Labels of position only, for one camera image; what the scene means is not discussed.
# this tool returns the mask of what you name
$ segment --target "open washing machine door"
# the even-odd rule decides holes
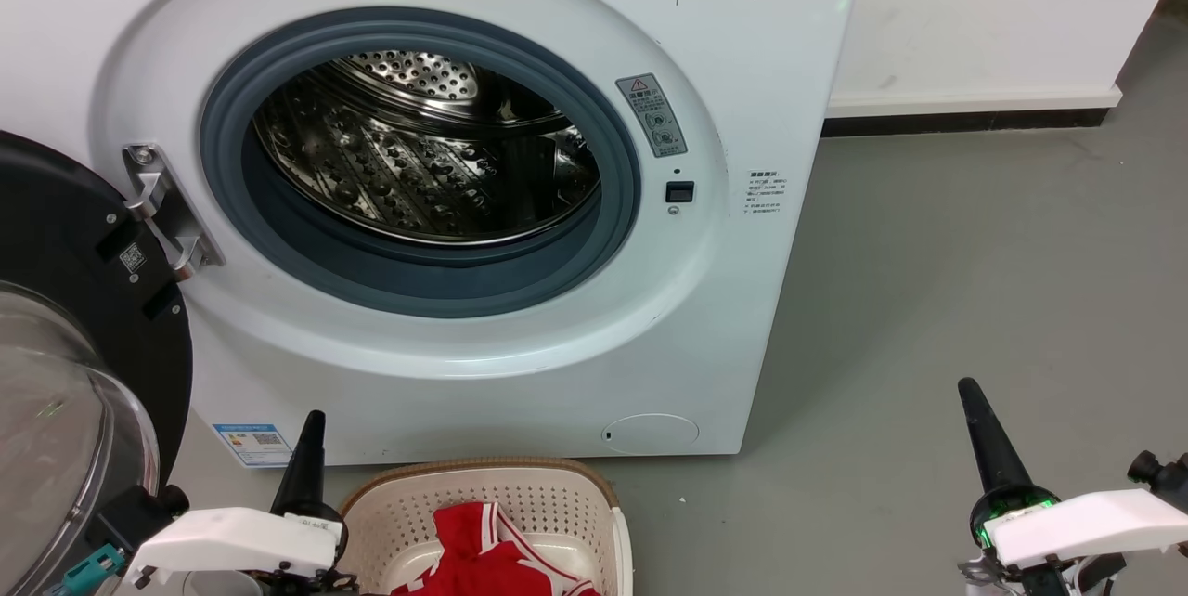
[[[89,169],[0,134],[0,590],[91,553],[94,512],[156,494],[190,399],[185,304],[152,229]]]

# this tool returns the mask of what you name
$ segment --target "red garment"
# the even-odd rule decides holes
[[[434,513],[443,553],[392,596],[598,596],[589,579],[541,557],[498,503],[462,503]]]

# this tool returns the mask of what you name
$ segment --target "gray floor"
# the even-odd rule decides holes
[[[961,594],[960,376],[1066,497],[1188,449],[1188,28],[1154,24],[1120,85],[1101,129],[822,144],[742,454],[593,462],[636,594]],[[279,474],[194,430],[175,482],[266,507]],[[328,499],[375,470],[333,470]],[[1173,553],[1119,588],[1186,578]]]

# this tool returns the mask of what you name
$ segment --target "beige plastic basket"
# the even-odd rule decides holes
[[[342,505],[350,530],[339,570],[361,591],[388,594],[416,579],[442,547],[434,511],[498,502],[556,568],[590,579],[601,596],[631,596],[631,539],[619,499],[594,470],[569,459],[463,459],[387,470]]]

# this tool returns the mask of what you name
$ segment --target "door hinge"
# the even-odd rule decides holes
[[[169,258],[178,281],[203,266],[223,266],[226,259],[208,235],[181,185],[173,180],[165,153],[157,144],[137,142],[124,147],[124,169],[139,190],[124,202],[133,218],[148,224]]]

